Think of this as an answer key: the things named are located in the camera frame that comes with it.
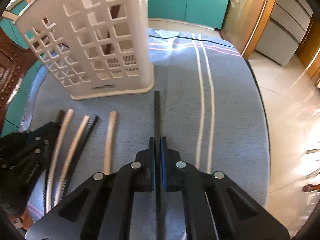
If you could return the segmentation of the person's left hand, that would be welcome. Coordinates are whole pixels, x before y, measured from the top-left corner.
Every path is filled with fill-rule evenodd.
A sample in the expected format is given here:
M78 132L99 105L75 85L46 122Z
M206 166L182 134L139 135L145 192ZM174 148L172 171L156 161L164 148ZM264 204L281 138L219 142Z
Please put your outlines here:
M28 230L34 221L31 215L29 214L29 209L26 208L24 213L15 220L14 226L16 229L23 228L24 230Z

